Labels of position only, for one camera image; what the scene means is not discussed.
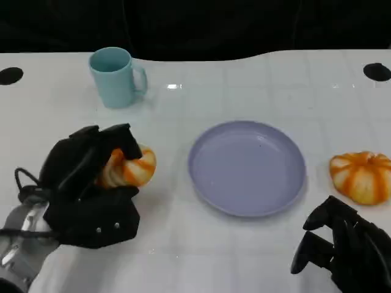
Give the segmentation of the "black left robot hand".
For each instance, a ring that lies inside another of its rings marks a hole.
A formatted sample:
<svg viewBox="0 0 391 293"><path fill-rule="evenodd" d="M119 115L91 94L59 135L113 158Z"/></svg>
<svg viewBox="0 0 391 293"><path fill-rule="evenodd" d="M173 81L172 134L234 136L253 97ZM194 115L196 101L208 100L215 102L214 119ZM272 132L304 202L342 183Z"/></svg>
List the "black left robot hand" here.
<svg viewBox="0 0 391 293"><path fill-rule="evenodd" d="M128 123L104 130L97 125L83 127L53 146L41 168L40 184L58 203L104 195L107 191L95 182L116 149L126 159L142 156Z"/></svg>

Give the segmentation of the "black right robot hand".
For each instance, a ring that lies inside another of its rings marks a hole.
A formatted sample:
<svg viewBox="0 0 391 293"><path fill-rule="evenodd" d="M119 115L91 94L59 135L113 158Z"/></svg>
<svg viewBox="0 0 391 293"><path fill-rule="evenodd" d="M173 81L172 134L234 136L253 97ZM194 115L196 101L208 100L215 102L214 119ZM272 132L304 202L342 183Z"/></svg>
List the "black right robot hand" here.
<svg viewBox="0 0 391 293"><path fill-rule="evenodd" d="M390 292L390 236L329 196L307 217L291 273L308 263L331 273L342 292Z"/></svg>

